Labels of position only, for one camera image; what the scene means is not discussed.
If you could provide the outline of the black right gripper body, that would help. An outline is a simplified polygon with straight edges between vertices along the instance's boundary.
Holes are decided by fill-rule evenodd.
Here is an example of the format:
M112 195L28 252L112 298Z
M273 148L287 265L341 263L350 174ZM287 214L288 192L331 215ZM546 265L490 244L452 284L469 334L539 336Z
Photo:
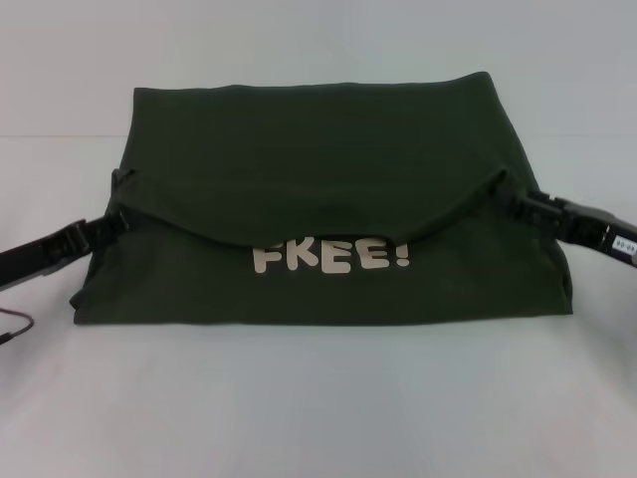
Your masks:
M636 267L636 226L597 208L557 198L561 220L556 238Z

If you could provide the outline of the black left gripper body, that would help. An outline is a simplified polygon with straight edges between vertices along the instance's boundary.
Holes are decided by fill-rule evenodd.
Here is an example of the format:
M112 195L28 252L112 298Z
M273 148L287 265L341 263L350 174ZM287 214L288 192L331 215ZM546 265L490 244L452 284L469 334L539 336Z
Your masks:
M1 291L53 274L89 254L88 222L80 220L44 238L1 253Z

